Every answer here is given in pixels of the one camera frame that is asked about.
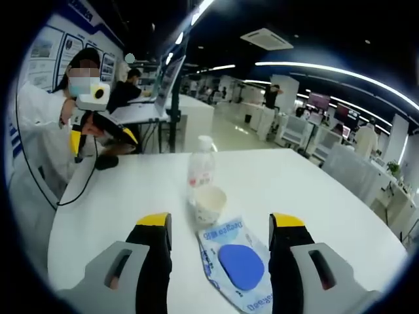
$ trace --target ceiling light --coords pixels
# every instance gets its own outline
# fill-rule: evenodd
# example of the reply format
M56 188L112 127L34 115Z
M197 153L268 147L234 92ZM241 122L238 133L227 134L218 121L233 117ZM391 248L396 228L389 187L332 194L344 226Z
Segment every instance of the ceiling light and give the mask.
M215 71L215 70L222 70L222 69L230 69L232 67L236 67L234 64L230 64L230 65L223 65L220 67L213 67L212 69L209 69L208 71Z
M183 32L179 34L179 37L176 39L175 44L181 44L183 39Z
M367 118L364 118L363 116L359 116L359 118L360 118L361 120L366 121L366 123L368 123L368 122L369 122L369 120L368 120Z
M265 82L263 80L244 80L245 83L257 83L257 84L269 84L270 82Z
M405 144L403 144L403 149L401 150L400 158L398 164L401 164L401 160L403 159L403 156L405 155L407 140L409 139L409 135L406 135Z
M337 73L342 73L346 75L350 75L351 77L356 77L361 80L366 80L367 82L370 82L372 84L375 84L381 88L384 88L385 90L388 90L389 92L395 94L396 96L400 97L404 101L406 101L408 104L413 106L417 111L419 111L419 106L410 98L403 95L401 92L395 90L394 88L385 85L384 83L378 82L377 80L373 78L366 77L364 75L360 75L358 73L350 72L347 70L338 69L336 67L328 67L326 65L320 65L320 64L312 64L312 63L302 63L302 62L256 62L255 65L282 65L282 66L288 66L288 67L310 67L313 69L321 69L326 71L332 71Z
M196 21L199 19L199 17L202 15L202 13L205 12L206 9L214 2L214 0L203 0L203 2L199 5L198 10L196 13L192 16L191 26L193 26Z
M359 107L359 106L357 106L357 105L354 105L353 103L348 103L347 101L341 100L341 99L336 98L336 97L333 97L333 96L331 96L331 99L337 100L337 101L339 101L339 102L341 102L341 103L345 103L345 104L347 104L347 105L349 105L349 106L351 106L351 107L353 107L353 108L356 108L356 109L358 109L358 110L360 110L360 111L363 111L364 113L368 113L369 115L371 115L371 116L373 116L373 117L375 117L375 118L377 118L377 119L379 119L379 120L383 121L385 124L387 124L387 125L389 125L389 126L393 126L393 124L391 124L390 122L385 121L383 118L381 118L381 117L377 116L376 114L373 114L372 112L370 112L370 111L368 111L368 110L366 110L366 109L364 109L364 108L361 108L361 107Z
M170 60L172 59L172 57L173 57L173 53L170 52L169 55L168 55L168 58L166 59L166 65L168 65L170 63Z
M384 128L382 128L381 126L379 126L378 124L376 124L375 125L375 127L377 128L377 129L380 129L380 130L382 130L384 133L386 133L387 135L390 135L390 132L389 131L387 131L386 129L384 129Z

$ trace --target desk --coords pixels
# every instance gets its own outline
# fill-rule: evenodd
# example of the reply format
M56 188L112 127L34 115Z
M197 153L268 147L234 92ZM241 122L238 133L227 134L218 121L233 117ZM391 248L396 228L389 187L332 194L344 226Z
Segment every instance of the desk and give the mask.
M141 105L154 106L152 103ZM127 107L121 107L118 108L114 114L121 124L137 124L139 121L144 121L143 113L138 114L138 110L136 110L138 106L139 104L134 103ZM168 98L166 108L170 109L171 107L172 99ZM194 152L198 148L199 135L212 135L214 108L195 98L186 95L179 95L179 110L181 111L182 117L185 119L185 127L182 134L183 145L181 147L181 151ZM164 113L164 116L160 119L166 121L169 120L170 117Z
M188 158L129 155L120 157L116 168L95 171L84 195L57 210L48 248L52 286L74 287L85 265L113 242L125 241L140 217L168 211L173 244L169 313L237 314L202 268L185 207ZM295 215L314 241L328 244L352 265L355 280L369 290L388 287L407 259L402 244L367 206L292 150L219 152L215 162L215 184L228 197L220 222L241 215L268 245L269 214ZM62 201L79 193L92 164L83 160Z

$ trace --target ceiling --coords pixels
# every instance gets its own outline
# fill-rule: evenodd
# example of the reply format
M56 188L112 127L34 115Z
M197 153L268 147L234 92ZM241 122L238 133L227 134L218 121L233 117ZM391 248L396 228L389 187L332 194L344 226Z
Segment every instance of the ceiling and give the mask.
M188 16L187 0L90 2L125 42L126 52L134 53L137 59L158 57L159 48ZM193 0L191 5L199 2ZM238 79L269 81L272 74L290 73L333 79L379 96L405 112L405 118L419 122L419 112L407 102L358 78L317 69L255 66L258 61L296 61L337 67L379 80L419 103L418 39L412 22L415 12L409 4L378 7L365 0L215 0L189 34L187 63L200 67L235 64L234 69L211 74ZM263 27L294 48L269 52L240 38ZM403 115L354 88L319 78L293 77L300 82L302 94L307 94L305 89L329 94L390 122L395 113ZM411 123L412 130L417 127Z

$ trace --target paper cup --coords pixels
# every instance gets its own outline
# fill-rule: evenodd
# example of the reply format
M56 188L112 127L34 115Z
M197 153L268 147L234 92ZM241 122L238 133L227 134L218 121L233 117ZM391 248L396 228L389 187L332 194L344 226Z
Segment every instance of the paper cup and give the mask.
M227 196L218 187L204 185L194 191L195 219L200 224L214 224L227 202Z

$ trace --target black cable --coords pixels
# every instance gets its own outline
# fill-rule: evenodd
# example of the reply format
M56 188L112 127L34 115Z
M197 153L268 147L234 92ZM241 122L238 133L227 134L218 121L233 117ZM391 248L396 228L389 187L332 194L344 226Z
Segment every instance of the black cable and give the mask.
M149 139L152 136L152 134L155 132L157 125L158 125L158 122L155 123L155 126L154 126L153 130L151 131L150 135L148 136L147 140L145 141L145 146L144 146L143 152L145 152L145 149L147 148L147 143L149 142Z
M16 127L18 129L18 134L20 137L20 143L22 145L22 152L24 153L24 158L25 158L25 162L27 164L27 167L29 168L29 172L31 173L31 176L33 178L33 180L35 181L36 185L38 186L39 190L41 191L42 195L45 197L46 201L51 205L51 207L56 211L57 208L55 208L55 206L51 203L51 201L48 199L48 197L45 195L45 192L43 191L43 189L41 188L41 186L39 185L37 179L35 178L35 175L32 172L31 166L29 165L29 162L27 160L27 156L26 156L26 152L25 152L25 148L24 148L24 144L22 141L22 134L20 133L20 128L19 128L19 114L18 114L18 89L19 89L19 78L17 78L17 82L16 82L16 93L15 93L15 97L14 97L14 110L16 111Z
M93 137L94 138L94 148L95 148L95 151L96 151L96 160L98 160L98 145L96 144L96 138L95 137ZM84 190L86 190L86 187L87 187L87 185L89 184L89 181L90 181L90 178L92 177L92 175L93 175L93 172L94 172L94 165L93 165L93 169L92 169L92 172L90 173L90 175L89 175L89 178L87 178L87 181L86 181L86 184L84 185L84 188L81 190L81 192L80 192L80 194L74 199L74 200L71 200L71 201L68 201L68 202L66 202L66 203L59 203L59 202L57 202L57 206L65 206L65 205L69 205L69 204L71 204L71 203L73 203L73 202L75 202L75 201L77 201L78 200L78 198L83 194L83 192L84 192Z
M151 128L151 123L149 124L148 128L145 130L145 133L144 133L144 139L146 139L146 138L147 138L147 133L149 132L150 128ZM143 147L143 143L144 143L144 141L141 141L141 151L142 151L142 152L143 152L143 154L144 154L145 147Z

